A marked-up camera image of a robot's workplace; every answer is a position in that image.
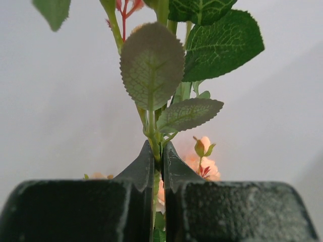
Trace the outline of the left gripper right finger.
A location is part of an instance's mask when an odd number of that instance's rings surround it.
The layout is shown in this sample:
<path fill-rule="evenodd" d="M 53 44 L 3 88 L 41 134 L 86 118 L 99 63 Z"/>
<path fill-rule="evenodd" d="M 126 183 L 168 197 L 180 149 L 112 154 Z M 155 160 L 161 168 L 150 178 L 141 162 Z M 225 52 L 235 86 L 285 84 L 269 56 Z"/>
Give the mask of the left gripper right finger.
<path fill-rule="evenodd" d="M 289 184 L 206 181 L 164 148 L 167 241 L 319 241 Z"/>

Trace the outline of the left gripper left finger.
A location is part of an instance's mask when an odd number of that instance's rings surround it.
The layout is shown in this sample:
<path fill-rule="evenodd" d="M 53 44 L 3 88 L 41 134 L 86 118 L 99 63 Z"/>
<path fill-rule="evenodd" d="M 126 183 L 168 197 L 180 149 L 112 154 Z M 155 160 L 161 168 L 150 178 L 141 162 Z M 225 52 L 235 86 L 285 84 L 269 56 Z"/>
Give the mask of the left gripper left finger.
<path fill-rule="evenodd" d="M 27 180 L 1 213 L 1 241 L 152 241 L 148 142 L 114 179 Z"/>

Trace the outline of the peach rose stem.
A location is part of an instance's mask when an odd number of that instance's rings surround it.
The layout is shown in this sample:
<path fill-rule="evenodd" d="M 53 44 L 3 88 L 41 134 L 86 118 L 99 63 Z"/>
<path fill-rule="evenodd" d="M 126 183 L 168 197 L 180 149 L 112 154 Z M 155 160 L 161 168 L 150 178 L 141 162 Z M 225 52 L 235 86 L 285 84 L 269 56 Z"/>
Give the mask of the peach rose stem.
<path fill-rule="evenodd" d="M 207 136 L 203 136 L 200 139 L 201 143 L 204 145 L 204 151 L 207 152 L 211 142 Z M 180 158 L 200 177 L 207 181 L 219 181 L 220 180 L 220 172 L 214 160 L 211 160 L 208 156 L 203 156 L 202 159 L 196 153 L 195 148 L 193 148 L 193 144 L 186 147 L 187 149 L 183 149 L 180 152 Z M 92 175 L 84 175 L 84 179 L 112 179 L 114 178 L 113 174 L 106 175 L 100 172 L 95 172 Z M 159 178 L 159 188 L 158 188 L 158 197 L 156 201 L 156 212 L 165 212 L 165 192 L 164 192 L 164 182 L 161 178 Z"/>
<path fill-rule="evenodd" d="M 164 173 L 164 148 L 182 131 L 214 118 L 224 104 L 208 92 L 197 93 L 207 79 L 223 76 L 264 51 L 257 21 L 233 9 L 234 1 L 102 1 L 118 53 L 126 92 L 135 102 L 143 133 L 154 157 L 152 222 Z M 195 151 L 207 152 L 200 139 Z M 166 225 L 155 228 L 167 241 Z"/>

